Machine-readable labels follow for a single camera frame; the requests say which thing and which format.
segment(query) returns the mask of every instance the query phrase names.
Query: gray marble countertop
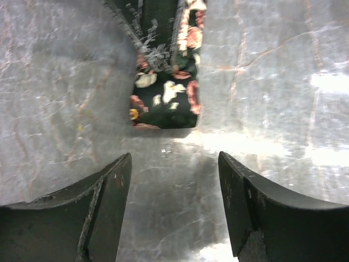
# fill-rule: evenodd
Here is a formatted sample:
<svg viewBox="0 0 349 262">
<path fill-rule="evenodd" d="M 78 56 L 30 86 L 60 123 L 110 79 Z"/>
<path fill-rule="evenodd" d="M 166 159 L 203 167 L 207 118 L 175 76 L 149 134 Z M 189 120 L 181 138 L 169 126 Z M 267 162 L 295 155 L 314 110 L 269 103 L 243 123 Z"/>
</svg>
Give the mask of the gray marble countertop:
<svg viewBox="0 0 349 262">
<path fill-rule="evenodd" d="M 122 153 L 133 177 L 117 261 L 237 261 L 225 151 L 349 204 L 349 2 L 209 1 L 193 130 L 137 132 L 136 52 L 98 0 L 0 3 L 0 204 L 31 201 Z"/>
</svg>

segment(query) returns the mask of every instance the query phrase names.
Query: flower pattern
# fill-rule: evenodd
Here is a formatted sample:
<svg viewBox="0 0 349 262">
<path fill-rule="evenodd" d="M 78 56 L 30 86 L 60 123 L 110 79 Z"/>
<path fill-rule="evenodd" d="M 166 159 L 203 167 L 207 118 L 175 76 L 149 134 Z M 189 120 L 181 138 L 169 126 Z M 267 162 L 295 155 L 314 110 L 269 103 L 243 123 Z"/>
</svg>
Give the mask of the flower pattern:
<svg viewBox="0 0 349 262">
<path fill-rule="evenodd" d="M 205 0 L 187 0 L 177 35 L 172 72 L 154 71 L 141 54 L 130 98 L 136 129 L 192 128 L 201 111 L 197 72 L 206 13 Z"/>
</svg>

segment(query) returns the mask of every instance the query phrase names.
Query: yellow spot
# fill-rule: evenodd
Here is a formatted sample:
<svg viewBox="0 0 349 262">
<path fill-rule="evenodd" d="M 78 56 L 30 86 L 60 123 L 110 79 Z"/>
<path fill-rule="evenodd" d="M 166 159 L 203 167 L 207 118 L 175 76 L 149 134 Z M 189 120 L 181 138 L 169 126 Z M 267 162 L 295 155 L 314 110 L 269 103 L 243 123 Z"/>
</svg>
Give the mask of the yellow spot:
<svg viewBox="0 0 349 262">
<path fill-rule="evenodd" d="M 131 120 L 135 120 L 138 117 L 138 111 L 136 109 L 130 109 Z"/>
</svg>

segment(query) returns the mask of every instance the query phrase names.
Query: folded fabric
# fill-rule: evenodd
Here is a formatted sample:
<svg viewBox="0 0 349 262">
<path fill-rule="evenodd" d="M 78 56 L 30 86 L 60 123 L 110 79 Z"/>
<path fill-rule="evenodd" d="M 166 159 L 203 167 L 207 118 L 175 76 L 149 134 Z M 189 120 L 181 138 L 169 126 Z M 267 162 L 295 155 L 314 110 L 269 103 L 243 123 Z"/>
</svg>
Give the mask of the folded fabric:
<svg viewBox="0 0 349 262">
<path fill-rule="evenodd" d="M 130 118 L 135 128 L 196 126 L 205 0 L 107 0 L 139 54 Z"/>
</svg>

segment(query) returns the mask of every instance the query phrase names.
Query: black plastic claw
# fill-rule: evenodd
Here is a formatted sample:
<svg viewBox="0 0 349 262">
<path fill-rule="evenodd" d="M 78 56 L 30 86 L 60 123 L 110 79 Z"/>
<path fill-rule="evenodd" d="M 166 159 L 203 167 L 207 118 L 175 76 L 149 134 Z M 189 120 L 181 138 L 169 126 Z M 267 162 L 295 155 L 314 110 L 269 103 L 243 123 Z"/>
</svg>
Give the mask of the black plastic claw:
<svg viewBox="0 0 349 262">
<path fill-rule="evenodd" d="M 31 203 L 0 207 L 0 261 L 115 262 L 131 155 Z"/>
<path fill-rule="evenodd" d="M 349 261 L 349 206 L 282 187 L 224 152 L 218 163 L 231 246 L 240 262 Z"/>
</svg>

